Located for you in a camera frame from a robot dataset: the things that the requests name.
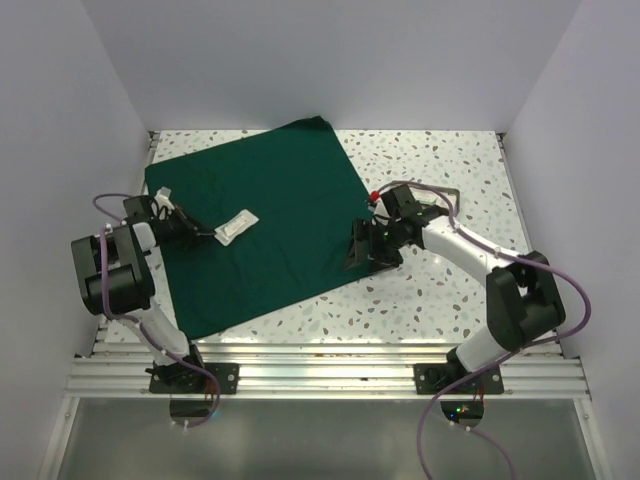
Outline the white sterile packet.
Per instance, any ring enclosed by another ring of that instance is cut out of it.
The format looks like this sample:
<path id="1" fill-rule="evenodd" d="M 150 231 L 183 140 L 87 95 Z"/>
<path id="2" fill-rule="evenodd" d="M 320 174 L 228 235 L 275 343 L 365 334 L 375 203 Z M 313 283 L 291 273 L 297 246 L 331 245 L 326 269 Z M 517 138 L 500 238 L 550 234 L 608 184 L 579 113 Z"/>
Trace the white sterile packet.
<path id="1" fill-rule="evenodd" d="M 241 210 L 231 220 L 217 227 L 214 238 L 223 246 L 229 246 L 237 237 L 259 222 L 259 218 L 247 209 Z"/>

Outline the silver metal tray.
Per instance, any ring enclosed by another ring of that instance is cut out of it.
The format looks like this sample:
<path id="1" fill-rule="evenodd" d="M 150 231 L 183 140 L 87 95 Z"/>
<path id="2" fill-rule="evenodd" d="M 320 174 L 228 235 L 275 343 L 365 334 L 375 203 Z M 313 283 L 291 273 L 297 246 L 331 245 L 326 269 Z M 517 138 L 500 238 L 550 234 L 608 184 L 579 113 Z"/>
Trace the silver metal tray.
<path id="1" fill-rule="evenodd" d="M 437 205 L 457 215 L 460 210 L 461 192 L 453 187 L 429 186 L 411 181 L 399 181 L 406 184 L 416 201 L 424 205 Z"/>

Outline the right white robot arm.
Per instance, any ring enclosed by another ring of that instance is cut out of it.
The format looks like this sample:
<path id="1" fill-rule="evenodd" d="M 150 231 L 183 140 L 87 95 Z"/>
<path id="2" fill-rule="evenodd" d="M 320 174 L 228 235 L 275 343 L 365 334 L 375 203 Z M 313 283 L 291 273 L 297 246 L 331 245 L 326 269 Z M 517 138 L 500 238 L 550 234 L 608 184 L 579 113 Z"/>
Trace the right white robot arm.
<path id="1" fill-rule="evenodd" d="M 368 200 L 372 213 L 357 218 L 345 268 L 367 265 L 372 273 L 399 267 L 405 246 L 430 251 L 452 262 L 485 290 L 486 325 L 449 351 L 441 366 L 426 376 L 436 386 L 468 392 L 481 370 L 556 329 L 566 313 L 546 257 L 532 251 L 507 254 L 463 227 L 450 201 L 417 200 L 408 184 L 376 191 Z"/>

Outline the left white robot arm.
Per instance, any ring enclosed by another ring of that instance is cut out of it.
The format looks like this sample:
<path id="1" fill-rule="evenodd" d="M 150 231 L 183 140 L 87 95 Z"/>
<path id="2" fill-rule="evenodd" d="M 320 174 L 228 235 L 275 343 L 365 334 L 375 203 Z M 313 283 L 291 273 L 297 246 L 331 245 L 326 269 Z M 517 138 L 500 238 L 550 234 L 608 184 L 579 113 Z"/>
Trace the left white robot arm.
<path id="1" fill-rule="evenodd" d="M 86 309 L 125 327 L 154 357 L 148 370 L 169 388 L 193 393 L 215 382 L 197 347 L 158 306 L 147 256 L 159 246 L 192 249 L 213 231 L 170 199 L 170 190 L 123 197 L 125 217 L 96 235 L 71 242 L 71 253 Z"/>

